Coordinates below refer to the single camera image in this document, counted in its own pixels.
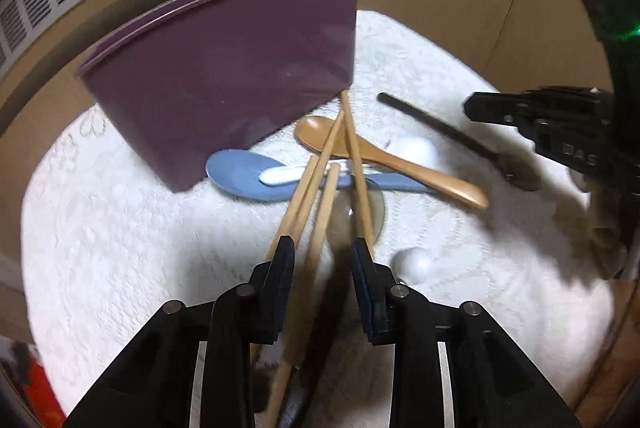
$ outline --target wooden chopstick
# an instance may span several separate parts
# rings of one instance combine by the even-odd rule
[[[291,201],[289,202],[287,211],[280,222],[280,227],[278,228],[276,236],[271,241],[267,258],[268,261],[273,258],[273,253],[275,253],[282,235],[289,235],[293,239],[294,245],[298,245],[300,236],[302,236],[302,231],[305,228],[309,212],[314,205],[314,200],[316,199],[318,188],[320,188],[322,177],[324,177],[326,163],[331,157],[332,150],[334,150],[335,138],[338,135],[338,131],[340,130],[340,125],[343,120],[344,112],[340,110],[337,118],[335,118],[334,126],[331,128],[331,131],[324,142],[320,157],[318,158],[317,156],[312,155],[311,158],[309,158],[308,163],[306,163],[305,171],[303,172],[300,182],[291,197]],[[250,346],[252,366],[255,366],[260,359],[261,350],[261,345]]]
[[[329,161],[329,157],[331,156],[332,151],[334,150],[335,138],[338,136],[338,132],[340,131],[343,120],[344,112],[340,110],[337,118],[335,118],[331,130],[329,131],[329,135],[326,137],[324,147],[322,147],[322,152],[320,153],[320,158],[318,159],[318,163],[316,164],[316,169],[314,170],[313,176],[311,176],[311,181],[309,181],[309,186],[306,191],[305,198],[300,205],[300,213],[298,213],[298,216],[296,217],[296,220],[291,229],[291,238],[295,243],[298,243],[300,235],[302,235],[302,230],[305,229],[306,219],[308,218],[309,212],[311,211],[311,208],[314,205],[314,201],[316,200],[316,193],[318,193],[320,182],[322,180],[322,177],[324,177],[326,164]]]
[[[347,129],[347,139],[349,142],[349,153],[351,154],[351,173],[356,187],[356,195],[358,197],[358,207],[360,209],[360,224],[364,239],[369,247],[371,257],[374,257],[373,247],[376,243],[373,238],[373,225],[371,221],[371,207],[369,206],[369,193],[367,190],[367,181],[362,173],[362,158],[360,157],[360,149],[358,147],[358,137],[356,128],[353,123],[353,114],[351,113],[351,104],[349,103],[349,94],[346,90],[340,93],[340,103],[344,111],[344,124]]]
[[[327,174],[318,214],[316,215],[316,223],[306,254],[305,265],[289,296],[289,311],[284,328],[286,343],[282,360],[278,364],[278,369],[271,384],[271,395],[262,424],[264,428],[276,427],[291,372],[295,364],[302,359],[306,343],[311,334],[313,327],[311,299],[316,280],[316,270],[318,269],[320,252],[326,236],[326,227],[334,205],[339,174],[340,165],[332,163],[329,168],[329,174]]]
[[[309,187],[309,183],[311,181],[311,177],[313,176],[314,169],[318,164],[318,156],[313,154],[309,161],[306,162],[305,171],[302,173],[300,177],[300,181],[296,186],[295,192],[291,196],[291,201],[289,201],[289,205],[287,206],[287,211],[282,216],[282,220],[280,221],[280,226],[278,227],[278,231],[276,232],[276,236],[271,241],[271,246],[269,247],[269,253],[267,255],[267,260],[270,261],[273,258],[273,253],[275,253],[276,248],[278,247],[278,242],[280,241],[280,237],[283,235],[290,235],[291,227],[293,222],[298,215],[298,211],[300,210],[300,205],[302,204],[303,198],[306,195],[306,189]]]

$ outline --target table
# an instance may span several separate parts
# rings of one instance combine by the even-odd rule
[[[492,90],[424,37],[384,15],[358,12],[350,91],[358,132],[380,147],[399,134],[430,138],[442,169],[479,184],[492,200],[488,211],[473,212],[432,195],[386,193],[378,261],[388,264],[402,248],[426,248],[433,270],[417,289],[446,305],[483,304],[571,401],[612,319],[612,296],[589,256],[586,196],[566,168],[533,154],[514,129],[464,116],[461,103],[471,92]],[[488,162],[378,103],[380,91],[526,157],[539,167],[542,189],[511,187]],[[315,113],[337,110],[335,99]],[[292,128],[253,150],[304,162],[308,152]],[[246,281],[285,209],[229,197],[206,180],[174,195],[100,107],[79,116],[39,164],[22,210],[31,328],[62,408],[76,405],[166,300],[210,301]],[[267,360],[277,360],[279,347]],[[392,360],[392,347],[366,344],[349,307],[309,413],[312,425],[386,426]]]

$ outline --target black handle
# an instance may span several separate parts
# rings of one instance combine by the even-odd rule
[[[441,134],[450,137],[454,141],[459,142],[469,150],[474,151],[476,154],[481,155],[488,160],[495,161],[498,157],[498,153],[496,151],[485,147],[482,143],[479,143],[471,136],[466,135],[464,132],[460,132],[458,129],[452,127],[448,123],[441,121],[440,119],[430,115],[422,109],[418,109],[418,107],[415,107],[404,100],[400,100],[399,98],[396,98],[395,96],[392,96],[388,93],[378,93],[378,101],[390,107],[393,107],[394,109],[397,109],[398,111],[403,112],[404,114],[411,116],[412,118],[415,118],[422,123],[426,123],[432,129],[435,129]]]

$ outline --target brown spoon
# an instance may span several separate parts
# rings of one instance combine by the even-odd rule
[[[321,151],[333,120],[322,116],[307,116],[296,124],[296,138],[305,147]],[[478,186],[442,172],[410,163],[371,145],[366,139],[358,136],[358,147],[363,161],[377,163],[392,170],[403,173],[412,179],[424,183],[463,203],[484,210],[489,207],[489,198]],[[332,155],[349,157],[346,131],[342,128],[335,138]]]

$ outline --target white spoon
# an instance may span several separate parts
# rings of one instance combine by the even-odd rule
[[[412,163],[437,169],[438,152],[428,139],[418,135],[399,135],[389,141],[385,151],[395,156],[401,157]],[[341,159],[336,161],[340,164],[340,175],[351,173],[351,160]],[[268,186],[278,186],[300,180],[305,170],[305,164],[290,166],[275,166],[260,173],[260,182]],[[363,164],[364,173],[379,173],[373,165]]]

